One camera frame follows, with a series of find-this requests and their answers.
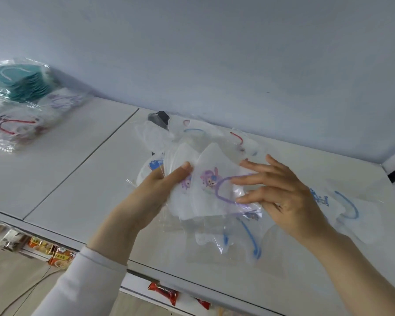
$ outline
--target person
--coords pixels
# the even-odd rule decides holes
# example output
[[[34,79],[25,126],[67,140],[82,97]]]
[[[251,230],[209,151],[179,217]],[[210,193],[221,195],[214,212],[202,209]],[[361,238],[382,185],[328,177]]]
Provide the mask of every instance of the person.
[[[287,166],[269,155],[266,160],[269,165],[241,162],[257,174],[236,177],[232,183],[263,186],[237,202],[259,202],[277,225],[312,252],[354,316],[395,316],[395,288],[349,237],[327,222],[309,188]],[[114,208],[33,315],[109,315],[139,231],[191,171],[188,162],[166,177],[161,169],[154,170]]]

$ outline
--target person's left hand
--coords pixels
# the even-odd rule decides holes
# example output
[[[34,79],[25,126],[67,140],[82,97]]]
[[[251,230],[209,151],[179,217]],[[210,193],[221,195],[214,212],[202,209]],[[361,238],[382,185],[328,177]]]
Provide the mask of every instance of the person's left hand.
[[[132,223],[131,228],[140,231],[158,215],[173,187],[189,176],[192,170],[189,162],[166,177],[162,166],[153,170],[141,185],[117,205],[116,210],[127,215]]]

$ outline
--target floor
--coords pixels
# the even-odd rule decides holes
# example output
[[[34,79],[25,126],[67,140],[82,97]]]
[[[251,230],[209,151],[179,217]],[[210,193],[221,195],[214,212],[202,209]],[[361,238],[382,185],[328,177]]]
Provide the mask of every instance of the floor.
[[[40,260],[0,250],[0,313],[27,288],[56,270]],[[61,275],[62,272],[58,272],[39,283],[13,303],[3,316],[30,316]],[[110,316],[122,315],[176,316],[162,307],[120,293]]]

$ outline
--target fingernail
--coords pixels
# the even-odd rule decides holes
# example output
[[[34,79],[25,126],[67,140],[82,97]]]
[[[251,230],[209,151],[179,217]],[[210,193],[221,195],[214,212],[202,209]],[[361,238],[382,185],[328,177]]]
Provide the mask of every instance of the fingernail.
[[[181,167],[183,168],[183,169],[185,169],[185,170],[188,170],[188,169],[190,169],[191,168],[191,165],[190,165],[190,163],[189,162],[184,162],[182,165],[181,165]]]

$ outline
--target red candy wrapper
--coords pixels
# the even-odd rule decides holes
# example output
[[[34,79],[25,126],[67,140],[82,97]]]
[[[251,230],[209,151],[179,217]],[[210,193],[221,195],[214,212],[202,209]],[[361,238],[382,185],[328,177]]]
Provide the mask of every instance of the red candy wrapper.
[[[206,309],[209,309],[209,307],[211,306],[211,303],[205,302],[204,300],[200,300],[200,299],[198,299],[198,298],[196,298],[196,299],[197,299],[197,301],[198,301],[203,307],[205,307]]]
[[[160,283],[153,283],[153,282],[148,286],[148,289],[154,290],[164,295],[170,300],[173,306],[176,305],[177,298],[179,297],[179,292],[177,292],[176,290],[162,286]]]

